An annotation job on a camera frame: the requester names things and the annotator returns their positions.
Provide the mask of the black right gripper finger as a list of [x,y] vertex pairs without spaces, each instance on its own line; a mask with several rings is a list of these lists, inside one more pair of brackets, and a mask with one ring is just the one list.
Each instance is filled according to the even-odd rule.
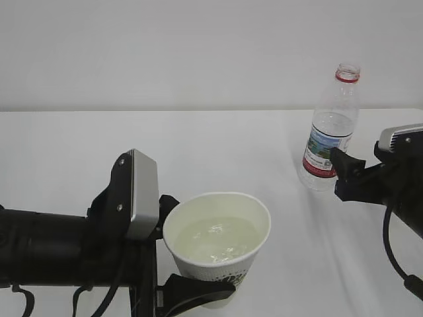
[[358,176],[365,169],[365,161],[349,156],[339,148],[330,150],[330,161],[339,180],[347,181]]

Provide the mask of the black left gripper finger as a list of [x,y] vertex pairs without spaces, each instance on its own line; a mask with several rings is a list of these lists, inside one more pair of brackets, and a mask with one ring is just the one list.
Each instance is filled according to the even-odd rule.
[[235,286],[226,281],[202,281],[172,274],[157,287],[156,316],[177,316],[210,302],[228,299]]
[[157,227],[160,230],[163,229],[166,218],[169,213],[177,206],[180,202],[171,195],[162,195],[159,199],[159,222]]

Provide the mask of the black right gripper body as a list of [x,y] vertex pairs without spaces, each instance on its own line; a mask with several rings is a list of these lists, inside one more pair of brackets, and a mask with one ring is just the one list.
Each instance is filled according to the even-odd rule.
[[342,201],[393,205],[393,213],[422,236],[422,158],[365,166],[356,177],[337,179],[334,193]]

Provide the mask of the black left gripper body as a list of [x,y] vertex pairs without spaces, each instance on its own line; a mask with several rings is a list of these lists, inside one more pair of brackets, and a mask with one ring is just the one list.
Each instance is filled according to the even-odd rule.
[[159,286],[157,284],[156,241],[162,239],[163,219],[159,219],[152,233],[143,242],[130,240],[119,244],[100,264],[91,268],[88,281],[79,287],[79,293],[93,287],[108,287],[107,293],[93,316],[103,316],[119,287],[127,287],[130,298],[130,316],[159,316]]

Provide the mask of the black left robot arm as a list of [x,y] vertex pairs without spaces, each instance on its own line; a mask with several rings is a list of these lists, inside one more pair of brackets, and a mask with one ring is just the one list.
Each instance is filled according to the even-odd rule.
[[107,287],[96,316],[104,314],[119,287],[129,289],[132,316],[176,316],[229,298],[235,286],[228,281],[172,274],[158,284],[156,242],[177,203],[170,195],[160,197],[159,222],[147,240],[103,240],[94,247],[87,246],[86,217],[2,209],[1,286],[25,296],[25,316],[34,309],[29,285],[74,286],[74,301],[94,287]]

